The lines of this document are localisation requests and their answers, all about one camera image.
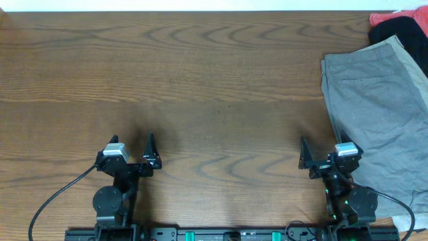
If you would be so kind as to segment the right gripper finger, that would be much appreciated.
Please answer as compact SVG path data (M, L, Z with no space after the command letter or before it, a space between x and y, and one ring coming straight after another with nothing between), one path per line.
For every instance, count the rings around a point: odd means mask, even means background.
M314 160L310 152L307 140L302 137L300 141L300 159L298 163L298 169L309 169L311 168Z
M348 134L341 130L340 132L340 143L352 143L353 145L356 145L356 143L348 136Z

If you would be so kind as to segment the grey shorts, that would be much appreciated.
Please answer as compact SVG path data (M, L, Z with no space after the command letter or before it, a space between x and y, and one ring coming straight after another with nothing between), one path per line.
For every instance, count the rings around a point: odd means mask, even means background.
M335 135L364 151L354 182L427 212L427 106L392 47L326 55L322 92Z

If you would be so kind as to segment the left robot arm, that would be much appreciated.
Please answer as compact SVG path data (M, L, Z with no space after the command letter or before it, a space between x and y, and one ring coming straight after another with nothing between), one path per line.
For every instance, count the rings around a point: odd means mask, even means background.
M150 133L143 161L129 163L130 152L114 135L98 152L95 168L114 178L112 185L100 188L93 197L96 211L96 240L150 240L150 231L132 220L141 177L152 177L162 161Z

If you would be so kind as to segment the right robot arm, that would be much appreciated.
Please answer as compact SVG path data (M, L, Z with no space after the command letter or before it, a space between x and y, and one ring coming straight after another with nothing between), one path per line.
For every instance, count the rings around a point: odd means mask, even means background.
M372 240L369 224L376 220L378 195L353 184L351 173L359 167L364 151L345 133L335 151L325 160L314 160L307 140L302 137L299 169L307 169L310 179L321 178L326 188L328 215L333 218L316 231L316 240Z

